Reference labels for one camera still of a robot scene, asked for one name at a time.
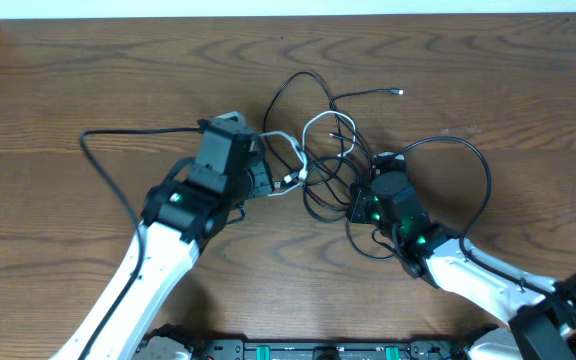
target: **black cable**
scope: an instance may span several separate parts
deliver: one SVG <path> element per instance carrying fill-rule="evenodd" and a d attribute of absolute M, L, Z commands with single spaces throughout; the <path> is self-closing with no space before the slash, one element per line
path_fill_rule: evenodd
<path fill-rule="evenodd" d="M 121 201 L 121 204 L 126 209 L 126 212 L 128 213 L 128 216 L 130 218 L 130 222 L 132 223 L 132 226 L 135 228 L 135 232 L 137 234 L 137 243 L 138 243 L 138 249 L 139 249 L 137 264 L 135 265 L 134 270 L 130 274 L 130 278 L 126 282 L 126 285 L 124 285 L 123 289 L 121 289 L 121 292 L 119 293 L 119 295 L 117 295 L 117 298 L 112 303 L 112 305 L 110 306 L 110 308 L 108 309 L 108 311 L 106 312 L 104 317 L 101 319 L 101 321 L 99 322 L 99 324 L 95 328 L 95 331 L 93 331 L 92 335 L 88 339 L 88 342 L 86 342 L 86 345 L 84 346 L 83 350 L 81 351 L 81 354 L 79 355 L 80 360 L 83 360 L 88 356 L 90 349 L 92 348 L 93 344 L 95 343 L 95 340 L 97 339 L 97 337 L 99 336 L 99 334 L 103 330 L 104 326 L 106 325 L 108 320 L 110 320 L 110 318 L 112 317 L 112 314 L 115 312 L 115 310 L 117 309 L 117 307 L 119 306 L 119 304 L 121 303 L 123 298 L 126 296 L 128 291 L 130 290 L 130 287 L 132 286 L 132 284 L 139 277 L 139 272 L 141 271 L 141 267 L 142 267 L 143 262 L 144 262 L 144 256 L 146 253 L 146 239 L 144 238 L 141 231 L 139 230 L 139 219 L 137 218 L 137 214 L 132 209 L 132 206 L 130 206 L 130 202 L 128 201 L 128 198 L 126 198 L 126 195 L 124 195 L 124 193 L 121 191 L 119 186 L 115 183 L 115 181 L 110 177 L 110 175 L 108 175 L 106 170 L 104 170 L 104 168 L 101 166 L 101 164 L 97 161 L 95 156 L 92 154 L 92 152 L 88 148 L 88 145 L 86 145 L 86 136 L 100 135 L 100 134 L 144 135 L 144 134 L 164 134 L 164 133 L 174 133 L 174 132 L 201 132 L 201 129 L 198 129 L 198 128 L 180 128 L 180 127 L 165 128 L 165 129 L 142 129 L 142 130 L 103 129 L 103 130 L 87 130 L 87 131 L 84 131 L 83 133 L 81 133 L 81 135 L 79 136 L 79 146 L 81 147 L 81 150 L 86 155 L 86 158 L 88 159 L 88 161 L 90 161 L 90 163 L 93 165 L 95 170 L 97 170 L 99 175 L 104 179 L 106 184 L 108 184 L 108 186 L 110 187 L 112 192 L 117 196 L 117 198 L 119 198 L 119 201 Z"/>
<path fill-rule="evenodd" d="M 359 169 L 357 168 L 357 166 L 348 158 L 345 157 L 340 157 L 340 156 L 323 156 L 318 158 L 315 163 L 313 164 L 313 166 L 308 170 L 308 173 L 306 174 L 306 178 L 304 179 L 304 189 L 308 189 L 308 179 L 310 178 L 311 174 L 313 173 L 313 170 L 317 169 L 318 171 L 321 170 L 321 168 L 318 166 L 318 163 L 324 163 L 326 161 L 339 161 L 339 163 L 344 163 L 346 164 L 355 174 L 355 181 L 359 180 L 359 177 L 361 176 L 361 172 L 359 171 Z M 339 176 L 337 174 L 332 174 L 331 176 L 333 176 L 337 181 L 339 181 L 341 184 L 343 184 L 344 186 L 346 186 L 347 188 L 350 188 L 347 184 L 345 184 L 341 178 L 339 178 Z M 330 188 L 330 185 L 326 182 L 325 185 L 330 189 L 330 191 L 332 192 L 332 188 Z M 307 192 L 304 191 L 303 192 L 303 201 L 304 201 L 304 207 L 306 208 L 306 211 L 310 214 L 310 216 L 312 216 L 315 220 L 322 222 L 322 223 L 333 223 L 336 221 L 339 221 L 341 219 L 343 219 L 344 217 L 346 217 L 345 214 L 342 214 L 336 218 L 333 219 L 329 219 L 329 218 L 325 218 L 322 217 L 321 215 L 317 214 L 317 212 L 314 211 L 314 209 L 310 206 L 310 204 L 308 203 L 308 198 L 306 196 Z"/>
<path fill-rule="evenodd" d="M 439 356 L 439 360 L 446 360 L 446 358 L 441 355 L 441 347 L 437 346 L 436 344 L 433 344 L 432 342 L 428 341 L 428 340 L 421 340 L 423 342 L 425 342 L 426 344 L 430 345 L 430 353 L 435 353 Z"/>
<path fill-rule="evenodd" d="M 350 234 L 350 220 L 348 220 L 348 219 L 346 219 L 346 237 L 348 238 L 348 241 L 350 242 L 350 246 L 352 246 L 352 248 L 355 249 L 355 251 L 358 252 L 360 255 L 363 255 L 364 257 L 367 257 L 368 259 L 376 260 L 376 261 L 390 261 L 395 257 L 395 255 L 374 256 L 374 255 L 370 255 L 368 253 L 365 253 L 363 250 L 361 250 L 359 248 L 359 246 L 357 246 L 357 244 L 355 244 L 355 241 L 352 239 L 352 235 Z"/>
<path fill-rule="evenodd" d="M 453 136 L 436 136 L 436 137 L 431 137 L 431 138 L 416 141 L 416 142 L 406 146 L 405 148 L 403 148 L 401 151 L 399 151 L 398 154 L 395 154 L 394 156 L 397 156 L 397 155 L 403 154 L 407 151 L 410 151 L 419 145 L 429 143 L 429 142 L 436 142 L 436 141 L 451 141 L 451 142 L 456 142 L 456 143 L 460 143 L 460 144 L 467 146 L 470 150 L 472 150 L 475 153 L 475 155 L 477 155 L 477 157 L 481 161 L 481 164 L 482 164 L 484 171 L 486 173 L 486 194 L 484 196 L 484 199 L 481 203 L 481 206 L 479 207 L 479 210 L 475 213 L 472 220 L 470 220 L 470 222 L 466 225 L 466 227 L 462 231 L 461 235 L 459 236 L 459 249 L 464 254 L 466 259 L 474 262 L 475 264 L 482 267 L 486 271 L 489 271 L 495 275 L 498 275 L 501 278 L 504 278 L 510 282 L 513 282 L 513 283 L 519 285 L 521 288 L 526 288 L 526 289 L 532 290 L 532 291 L 534 291 L 540 295 L 543 295 L 544 297 L 556 302 L 558 305 L 560 305 L 560 306 L 564 307 L 565 309 L 567 309 L 568 311 L 570 311 L 570 313 L 572 313 L 573 316 L 576 316 L 576 307 L 574 305 L 571 305 L 567 301 L 560 299 L 559 297 L 553 295 L 552 293 L 550 293 L 550 292 L 548 292 L 548 291 L 546 291 L 546 290 L 544 290 L 544 289 L 542 289 L 542 288 L 540 288 L 534 284 L 529 283 L 528 281 L 526 281 L 523 278 L 517 279 L 517 278 L 515 278 L 509 274 L 506 274 L 505 272 L 503 272 L 501 270 L 495 269 L 494 267 L 492 267 L 492 266 L 486 264 L 485 262 L 477 259 L 477 257 L 472 254 L 472 250 L 466 249 L 466 245 L 465 245 L 466 234 L 468 233 L 470 228 L 473 226 L 473 224 L 477 221 L 479 216 L 483 213 L 484 209 L 486 208 L 486 205 L 488 204 L 488 201 L 490 200 L 490 195 L 492 192 L 492 176 L 490 174 L 490 167 L 488 166 L 488 162 L 486 161 L 484 156 L 481 154 L 481 152 L 474 145 L 472 145 L 471 143 L 469 143 L 468 141 L 466 141 L 464 139 L 453 137 Z"/>
<path fill-rule="evenodd" d="M 359 95 L 365 95 L 365 94 L 372 94 L 372 93 L 390 93 L 390 94 L 395 94 L 395 95 L 401 95 L 403 93 L 402 90 L 397 89 L 397 88 L 384 88 L 384 89 L 372 89 L 372 90 L 366 90 L 366 91 L 360 91 L 360 92 L 347 93 L 347 94 L 342 94 L 342 95 L 333 97 L 331 95 L 330 91 L 328 91 L 328 88 L 324 84 L 323 80 L 319 76 L 317 76 L 315 73 L 312 73 L 312 72 L 300 71 L 300 72 L 293 74 L 290 78 L 288 78 L 288 80 L 286 80 L 281 85 L 281 87 L 279 88 L 279 90 L 277 91 L 275 96 L 273 97 L 272 101 L 270 102 L 270 105 L 266 109 L 266 113 L 264 114 L 264 119 L 262 122 L 263 132 L 268 132 L 268 129 L 267 129 L 268 117 L 270 115 L 270 112 L 272 111 L 273 106 L 277 102 L 277 99 L 279 98 L 279 96 L 282 94 L 282 92 L 286 89 L 286 87 L 295 78 L 302 76 L 302 75 L 303 76 L 309 76 L 313 80 L 315 80 L 315 82 L 317 82 L 317 84 L 321 87 L 324 94 L 328 98 L 328 107 L 330 108 L 330 110 L 333 110 L 333 111 L 337 111 L 337 106 L 335 104 L 335 100 L 338 100 L 341 98 L 350 97 L 350 96 L 359 96 Z M 367 157 L 369 158 L 369 163 L 370 163 L 370 161 L 371 161 L 370 159 L 372 159 L 372 154 L 371 154 L 366 142 L 364 141 L 363 137 L 358 132 L 353 130 L 352 127 L 347 123 L 347 121 L 345 119 L 343 119 L 342 117 L 335 114 L 335 119 L 336 119 L 336 125 L 337 125 L 336 135 L 340 135 L 340 136 L 342 135 L 341 134 L 341 125 L 343 125 L 345 128 L 347 128 L 353 134 L 353 136 L 357 139 L 355 142 L 357 144 L 357 146 L 360 146 L 360 144 L 361 144 L 361 147 L 363 148 L 362 152 L 364 152 L 364 155 L 366 155 L 366 153 L 368 154 Z M 345 151 L 344 140 L 343 139 L 338 139 L 338 140 L 339 140 L 339 146 L 340 146 L 340 150 L 341 150 L 340 153 L 343 153 Z M 273 153 L 273 155 L 286 167 L 286 169 L 289 172 L 292 172 L 293 169 L 290 167 L 288 162 L 277 153 L 277 151 L 273 148 L 272 144 L 270 143 L 269 139 L 264 139 L 264 141 L 266 142 L 268 149 L 270 149 L 270 152 Z M 320 157 L 316 156 L 309 149 L 304 149 L 304 150 L 309 152 L 311 157 L 312 157 L 312 159 L 309 158 L 309 163 L 310 164 L 316 164 L 316 165 L 311 165 L 311 166 L 316 166 L 316 167 L 323 167 L 324 166 L 323 162 L 317 161 L 320 159 Z M 332 190 L 332 188 L 328 184 L 328 182 L 333 180 L 333 179 L 339 180 L 339 178 L 336 177 L 336 175 L 339 173 L 339 171 L 341 170 L 341 167 L 343 165 L 344 165 L 344 163 L 339 161 L 339 162 L 337 162 L 336 167 L 332 171 L 330 171 L 330 169 L 328 169 L 328 168 L 320 169 L 320 170 L 323 170 L 328 176 L 323 176 L 321 171 L 317 171 L 317 173 L 321 176 L 321 180 L 318 182 L 310 183 L 310 184 L 308 184 L 308 186 L 304 186 L 304 189 L 303 189 L 303 191 L 305 193 L 304 194 L 304 207 L 306 207 L 306 209 L 309 211 L 309 213 L 311 215 L 313 214 L 314 211 L 310 211 L 310 210 L 312 210 L 312 208 L 307 203 L 308 198 L 313 200 L 318 206 L 322 207 L 325 210 L 345 211 L 344 209 L 339 209 L 339 208 L 335 207 L 334 205 L 324 201 L 319 195 L 317 195 L 311 189 L 311 187 L 323 184 L 326 186 L 327 190 L 332 194 L 335 201 L 337 201 L 337 203 L 339 203 L 339 205 L 346 205 L 347 203 L 341 201 L 339 199 L 338 195 L 334 192 L 334 190 Z M 322 218 L 320 216 L 315 216 L 315 215 L 313 215 L 313 218 L 315 218 L 315 220 L 317 220 L 317 221 L 323 221 L 323 222 L 329 222 L 330 221 L 330 219 L 325 219 L 325 218 Z"/>
<path fill-rule="evenodd" d="M 244 204 L 237 204 L 236 209 L 239 210 L 239 217 L 228 221 L 226 225 L 239 224 L 246 219 L 246 209 L 244 209 Z"/>
<path fill-rule="evenodd" d="M 192 157 L 181 159 L 181 160 L 177 161 L 175 163 L 175 165 L 172 166 L 170 171 L 168 171 L 168 174 L 164 178 L 164 181 L 173 180 L 175 178 L 175 176 L 177 176 L 181 172 L 181 170 L 183 170 L 186 166 L 192 164 L 194 161 L 195 161 L 195 158 L 192 158 Z"/>
<path fill-rule="evenodd" d="M 350 96 L 358 96 L 358 95 L 367 95 L 367 94 L 374 94 L 374 93 L 378 93 L 378 92 L 385 92 L 385 93 L 390 93 L 393 95 L 403 95 L 404 91 L 398 88 L 384 88 L 384 89 L 372 89 L 372 90 L 366 90 L 366 91 L 358 91 L 358 92 L 353 92 L 353 93 L 348 93 L 348 94 L 342 94 L 342 95 L 338 95 L 332 98 L 333 101 L 345 98 L 345 97 L 350 97 Z"/>
<path fill-rule="evenodd" d="M 375 238 L 375 234 L 378 233 L 378 232 L 379 232 L 379 229 L 377 229 L 377 228 L 373 229 L 372 234 L 370 234 L 370 237 L 372 238 L 372 241 L 374 241 L 375 243 L 381 245 L 383 248 L 385 248 L 386 250 L 390 251 L 391 253 L 395 254 L 395 249 L 394 249 L 392 246 L 386 244 L 385 242 L 381 242 L 381 241 L 379 241 L 379 240 L 377 240 L 377 239 Z"/>
<path fill-rule="evenodd" d="M 372 165 L 372 159 L 369 155 L 368 149 L 363 144 L 358 143 L 358 142 L 354 141 L 353 139 L 347 138 L 343 135 L 337 135 L 337 134 L 331 133 L 330 136 L 334 137 L 335 139 L 341 139 L 341 140 L 348 141 L 348 142 L 355 144 L 357 146 L 357 148 L 364 154 L 364 156 L 366 157 L 366 160 L 368 160 L 368 168 L 370 169 L 370 167 Z"/>

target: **white cable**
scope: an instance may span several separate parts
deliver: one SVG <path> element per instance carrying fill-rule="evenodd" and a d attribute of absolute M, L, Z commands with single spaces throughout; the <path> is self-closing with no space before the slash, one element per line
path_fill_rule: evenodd
<path fill-rule="evenodd" d="M 280 192 L 280 193 L 272 193 L 272 194 L 268 194 L 268 196 L 281 196 L 281 195 L 285 195 L 293 190 L 295 190 L 298 187 L 301 187 L 304 183 L 299 183 L 297 185 L 293 185 L 291 187 L 288 188 L 288 190 Z"/>
<path fill-rule="evenodd" d="M 292 146 L 292 149 L 295 151 L 297 158 L 304 165 L 301 168 L 301 170 L 299 171 L 299 176 L 298 176 L 299 180 L 303 181 L 306 178 L 306 175 L 308 174 L 308 157 L 306 156 L 306 153 L 300 149 L 299 142 L 297 141 L 297 139 L 295 139 L 293 136 L 286 134 L 283 131 L 270 131 L 267 133 L 259 134 L 259 136 L 261 136 L 261 137 L 264 137 L 264 136 L 281 136 L 281 137 L 285 138 L 286 140 L 288 140 L 288 142 Z M 286 183 L 289 183 L 290 181 L 292 181 L 292 178 L 290 177 L 290 175 L 286 175 L 286 177 L 284 178 L 284 181 Z M 283 193 L 279 193 L 277 195 L 283 195 L 292 189 L 293 188 L 290 188 L 290 189 L 284 191 Z"/>
<path fill-rule="evenodd" d="M 350 149 L 344 151 L 341 154 L 337 154 L 337 156 L 343 157 L 346 156 L 348 154 L 350 154 L 352 152 L 352 150 L 355 148 L 355 142 L 357 141 L 357 138 L 355 137 L 355 134 L 357 133 L 357 127 L 355 126 L 355 122 L 350 118 L 350 116 L 344 114 L 344 113 L 340 113 L 338 111 L 333 111 L 333 110 L 327 110 L 322 112 L 321 114 L 315 116 L 314 118 L 310 119 L 310 121 L 308 121 L 308 123 L 306 123 L 306 126 L 304 126 L 304 131 L 301 135 L 301 148 L 305 149 L 306 148 L 306 131 L 308 130 L 308 127 L 310 126 L 310 124 L 314 123 L 315 121 L 319 120 L 322 116 L 324 115 L 328 115 L 328 114 L 333 114 L 333 115 L 338 115 L 343 117 L 344 119 L 348 120 L 351 124 L 352 124 L 352 130 L 354 132 L 354 134 L 352 135 L 352 145 L 350 146 Z"/>

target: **white wall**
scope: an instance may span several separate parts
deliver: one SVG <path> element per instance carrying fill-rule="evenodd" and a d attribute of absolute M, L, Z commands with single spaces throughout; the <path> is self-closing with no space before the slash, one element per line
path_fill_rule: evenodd
<path fill-rule="evenodd" d="M 576 12 L 576 0 L 0 0 L 0 19 Z"/>

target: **wooden table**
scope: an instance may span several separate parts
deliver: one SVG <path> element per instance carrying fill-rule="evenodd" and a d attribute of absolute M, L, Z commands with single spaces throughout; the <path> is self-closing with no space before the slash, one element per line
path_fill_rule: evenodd
<path fill-rule="evenodd" d="M 185 126 L 238 110 L 260 130 L 272 95 L 299 70 L 318 72 L 336 94 L 405 89 L 338 105 L 374 151 L 441 134 L 473 142 L 494 189 L 470 238 L 526 270 L 576 272 L 576 15 L 0 21 L 0 358 L 54 353 L 127 249 L 130 224 L 80 152 L 83 129 Z M 301 79 L 269 126 L 295 133 L 326 107 Z M 315 149 L 334 154 L 331 128 L 316 127 Z M 199 141 L 107 137 L 92 146 L 139 208 Z M 441 144 L 409 159 L 431 214 L 463 226 L 484 189 L 476 158 Z M 244 223 L 211 241 L 154 326 L 386 339 L 460 336 L 491 321 L 396 263 L 360 257 L 343 224 L 312 220 L 297 192 L 247 209 Z M 370 249 L 369 227 L 353 233 Z"/>

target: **green connector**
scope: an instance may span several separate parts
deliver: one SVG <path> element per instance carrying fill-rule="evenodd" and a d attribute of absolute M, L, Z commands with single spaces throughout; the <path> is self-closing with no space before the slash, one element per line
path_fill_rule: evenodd
<path fill-rule="evenodd" d="M 270 360 L 270 346 L 257 346 L 257 360 Z"/>
<path fill-rule="evenodd" d="M 387 347 L 386 348 L 386 360 L 400 360 L 399 348 L 397 347 Z"/>

